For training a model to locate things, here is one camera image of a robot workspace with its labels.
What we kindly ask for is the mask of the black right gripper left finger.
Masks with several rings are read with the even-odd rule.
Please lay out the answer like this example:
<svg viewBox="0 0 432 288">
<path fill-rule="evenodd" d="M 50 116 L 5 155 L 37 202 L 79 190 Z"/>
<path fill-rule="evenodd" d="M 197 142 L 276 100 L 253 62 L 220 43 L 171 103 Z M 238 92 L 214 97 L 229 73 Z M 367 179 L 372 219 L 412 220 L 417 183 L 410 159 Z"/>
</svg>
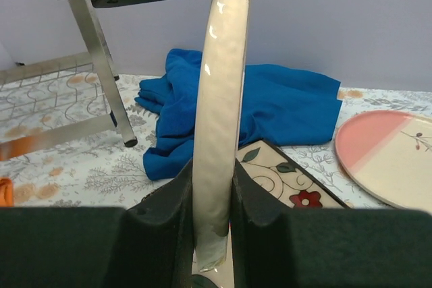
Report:
<svg viewBox="0 0 432 288">
<path fill-rule="evenodd" d="M 189 287 L 192 167 L 132 208 L 1 209 L 2 287 Z"/>
</svg>

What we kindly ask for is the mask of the pink cream round plate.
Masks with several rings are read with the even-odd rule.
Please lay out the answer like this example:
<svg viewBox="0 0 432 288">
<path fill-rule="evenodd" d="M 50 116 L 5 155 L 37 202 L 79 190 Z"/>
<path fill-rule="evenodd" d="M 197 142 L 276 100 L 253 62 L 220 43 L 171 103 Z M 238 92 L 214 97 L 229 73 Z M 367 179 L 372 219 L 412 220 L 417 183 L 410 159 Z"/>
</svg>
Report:
<svg viewBox="0 0 432 288">
<path fill-rule="evenodd" d="M 368 111 L 343 123 L 335 153 L 363 190 L 396 208 L 431 212 L 431 118 Z"/>
</svg>

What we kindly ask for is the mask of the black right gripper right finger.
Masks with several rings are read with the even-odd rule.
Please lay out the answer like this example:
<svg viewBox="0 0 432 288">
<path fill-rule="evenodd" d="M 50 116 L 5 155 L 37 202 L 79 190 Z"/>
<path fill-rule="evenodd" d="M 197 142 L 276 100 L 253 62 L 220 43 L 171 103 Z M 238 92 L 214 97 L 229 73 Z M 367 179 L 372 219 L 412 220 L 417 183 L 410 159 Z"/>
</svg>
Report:
<svg viewBox="0 0 432 288">
<path fill-rule="evenodd" d="M 236 165 L 237 287 L 430 287 L 431 216 L 417 210 L 290 208 Z"/>
</svg>

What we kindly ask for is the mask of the square floral plate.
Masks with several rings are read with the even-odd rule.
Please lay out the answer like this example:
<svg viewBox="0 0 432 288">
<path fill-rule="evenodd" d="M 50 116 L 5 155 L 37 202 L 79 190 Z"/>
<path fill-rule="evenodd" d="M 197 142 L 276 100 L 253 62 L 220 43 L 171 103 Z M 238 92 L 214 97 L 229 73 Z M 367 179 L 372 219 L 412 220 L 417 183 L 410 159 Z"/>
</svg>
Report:
<svg viewBox="0 0 432 288">
<path fill-rule="evenodd" d="M 290 208 L 347 208 L 318 179 L 264 140 L 239 148 L 237 159 L 249 177 Z"/>
</svg>

